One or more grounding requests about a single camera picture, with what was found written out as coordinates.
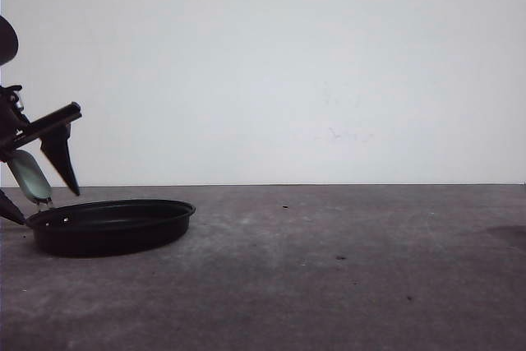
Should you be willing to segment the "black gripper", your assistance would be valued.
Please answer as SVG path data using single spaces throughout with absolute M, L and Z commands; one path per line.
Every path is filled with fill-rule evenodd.
M 40 149 L 71 192 L 81 194 L 69 153 L 68 140 L 71 123 L 81 117 L 81 106 L 76 102 L 30 121 L 21 106 L 21 85 L 1 87 L 1 161 L 14 157 L 14 151 L 41 140 Z M 16 224 L 25 225 L 25 216 L 0 191 L 0 215 Z

